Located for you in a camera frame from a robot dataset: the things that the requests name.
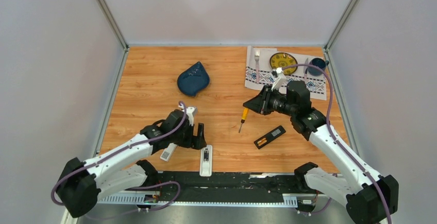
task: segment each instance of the mug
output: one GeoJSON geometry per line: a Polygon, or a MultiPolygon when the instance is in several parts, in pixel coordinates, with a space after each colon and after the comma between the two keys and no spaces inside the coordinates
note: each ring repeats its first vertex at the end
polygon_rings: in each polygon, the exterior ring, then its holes
{"type": "MultiPolygon", "coordinates": [[[[328,64],[329,64],[329,61],[324,61],[323,59],[321,59],[321,58],[313,58],[311,61],[310,61],[310,64],[311,65],[314,65],[314,66],[317,66],[317,67],[319,67],[319,68],[321,68],[323,71],[326,69],[326,66],[328,66],[328,64]]],[[[311,68],[311,67],[308,67],[308,73],[310,73],[311,75],[313,75],[313,76],[319,76],[319,75],[321,75],[322,74],[322,72],[320,72],[319,70],[317,70],[316,68],[311,68]]]]}

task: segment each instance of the white backdrop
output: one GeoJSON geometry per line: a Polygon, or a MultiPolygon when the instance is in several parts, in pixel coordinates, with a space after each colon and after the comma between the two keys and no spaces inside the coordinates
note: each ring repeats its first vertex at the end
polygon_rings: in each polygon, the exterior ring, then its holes
{"type": "Polygon", "coordinates": [[[94,151],[122,49],[95,0],[0,10],[0,222],[60,223],[50,191],[94,151]]]}
{"type": "Polygon", "coordinates": [[[350,0],[106,0],[129,44],[325,44],[350,0]]]}
{"type": "Polygon", "coordinates": [[[435,223],[436,18],[436,0],[360,0],[331,51],[360,155],[399,182],[396,224],[435,223]]]}

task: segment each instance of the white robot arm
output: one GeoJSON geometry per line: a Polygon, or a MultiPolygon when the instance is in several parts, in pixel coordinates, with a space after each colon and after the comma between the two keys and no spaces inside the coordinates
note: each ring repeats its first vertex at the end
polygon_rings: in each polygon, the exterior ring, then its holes
{"type": "Polygon", "coordinates": [[[203,124],[199,123],[197,136],[193,135],[197,109],[185,108],[182,103],[179,107],[184,112],[171,112],[167,119],[146,126],[132,139],[105,154],[82,162],[77,158],[68,161],[53,188],[53,202],[65,205],[74,218],[82,216],[99,200],[119,191],[144,185],[148,172],[155,169],[151,169],[150,163],[139,161],[140,159],[165,149],[170,143],[185,148],[206,147],[203,124]],[[135,162],[135,165],[123,169],[135,162]],[[62,202],[54,198],[55,192],[62,202]]]}
{"type": "Polygon", "coordinates": [[[256,97],[243,106],[262,115],[276,111],[290,116],[293,128],[319,148],[343,176],[334,177],[309,162],[294,171],[301,190],[323,192],[345,206],[352,220],[359,224],[377,223],[387,217],[386,212],[396,212],[398,182],[391,175],[383,177],[367,165],[341,139],[326,117],[311,107],[310,92],[303,81],[289,81],[287,93],[281,94],[279,88],[286,79],[283,69],[274,69],[272,74],[276,77],[275,83],[265,85],[256,97]]]}

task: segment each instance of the yellow screwdriver handle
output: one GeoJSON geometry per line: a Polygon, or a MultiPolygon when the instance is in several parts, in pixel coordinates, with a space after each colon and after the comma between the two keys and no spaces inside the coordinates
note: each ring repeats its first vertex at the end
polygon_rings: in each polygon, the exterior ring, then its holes
{"type": "Polygon", "coordinates": [[[241,119],[246,120],[248,113],[249,113],[249,108],[244,108],[243,116],[241,116],[241,119]]]}

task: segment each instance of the wooden table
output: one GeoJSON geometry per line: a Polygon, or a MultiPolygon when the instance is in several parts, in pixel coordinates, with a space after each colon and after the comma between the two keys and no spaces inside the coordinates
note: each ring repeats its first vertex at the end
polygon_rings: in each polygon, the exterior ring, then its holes
{"type": "MultiPolygon", "coordinates": [[[[278,50],[323,56],[322,49],[317,47],[279,47],[278,50]]],[[[196,127],[197,123],[205,124],[206,142],[213,146],[213,171],[289,173],[311,161],[327,172],[338,172],[320,150],[294,131],[283,114],[263,116],[250,112],[242,132],[238,133],[242,103],[259,92],[244,87],[245,63],[246,47],[132,47],[101,153],[126,142],[144,126],[166,118],[182,100],[187,106],[198,108],[196,127]],[[176,80],[197,61],[204,65],[211,83],[196,97],[188,97],[178,90],[176,80]],[[257,149],[254,140],[278,125],[284,126],[286,134],[257,149]]],[[[326,112],[328,101],[311,101],[315,108],[326,112]]],[[[331,123],[347,140],[336,101],[331,123]]],[[[159,159],[160,155],[161,151],[147,158],[157,170],[199,170],[199,150],[178,147],[169,162],[159,159]]]]}

